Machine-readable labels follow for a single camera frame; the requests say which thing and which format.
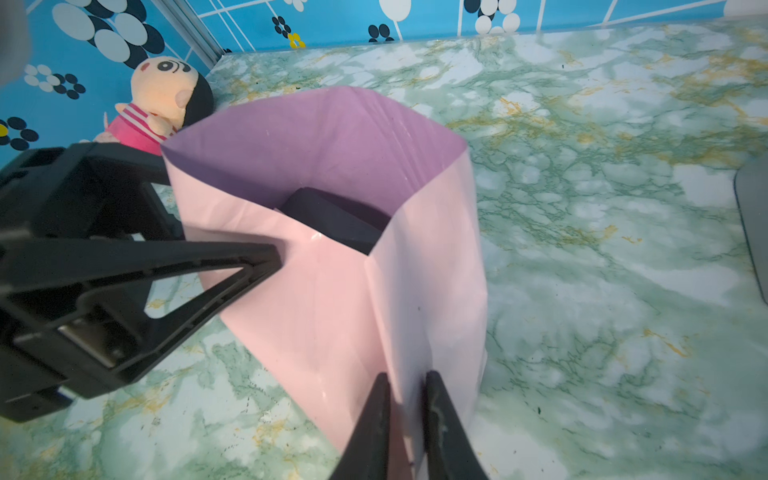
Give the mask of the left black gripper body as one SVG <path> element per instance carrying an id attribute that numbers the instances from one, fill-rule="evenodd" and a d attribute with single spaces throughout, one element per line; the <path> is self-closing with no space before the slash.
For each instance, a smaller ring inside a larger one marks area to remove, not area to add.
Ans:
<path id="1" fill-rule="evenodd" d="M 1 171 L 1 415 L 27 422 L 134 383 L 276 273 L 271 244 L 193 242 L 162 158 L 116 143 Z"/>

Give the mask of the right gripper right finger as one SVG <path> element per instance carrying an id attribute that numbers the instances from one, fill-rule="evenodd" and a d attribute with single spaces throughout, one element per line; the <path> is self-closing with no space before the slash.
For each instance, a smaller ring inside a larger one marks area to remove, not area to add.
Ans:
<path id="1" fill-rule="evenodd" d="M 471 447 L 439 372 L 426 374 L 423 409 L 428 476 L 432 480 L 488 480 Z"/>

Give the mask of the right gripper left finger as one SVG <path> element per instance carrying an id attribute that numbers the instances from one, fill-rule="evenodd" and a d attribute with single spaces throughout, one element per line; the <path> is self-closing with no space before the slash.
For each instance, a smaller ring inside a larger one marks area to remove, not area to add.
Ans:
<path id="1" fill-rule="evenodd" d="M 350 440 L 329 480 L 386 480 L 389 465 L 391 387 L 386 373 L 372 385 Z"/>

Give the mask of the purple wrapping paper sheet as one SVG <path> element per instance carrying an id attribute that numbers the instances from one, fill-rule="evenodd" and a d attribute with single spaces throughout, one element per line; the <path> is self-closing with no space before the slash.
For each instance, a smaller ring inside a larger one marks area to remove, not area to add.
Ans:
<path id="1" fill-rule="evenodd" d="M 227 307 L 225 325 L 340 449 L 386 373 L 389 477 L 422 478 L 426 374 L 468 419 L 487 357 L 466 141 L 372 90 L 333 87 L 229 107 L 162 151 L 187 239 L 280 252 L 282 268 Z M 369 255 L 278 210 L 305 187 L 390 216 Z"/>

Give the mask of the dark blue gift box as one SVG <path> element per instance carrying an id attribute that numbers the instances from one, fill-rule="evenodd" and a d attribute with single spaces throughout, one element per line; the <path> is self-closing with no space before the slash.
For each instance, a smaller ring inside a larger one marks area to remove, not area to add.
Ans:
<path id="1" fill-rule="evenodd" d="M 390 216 L 369 205 L 307 187 L 295 191 L 278 210 L 365 255 L 390 221 Z"/>

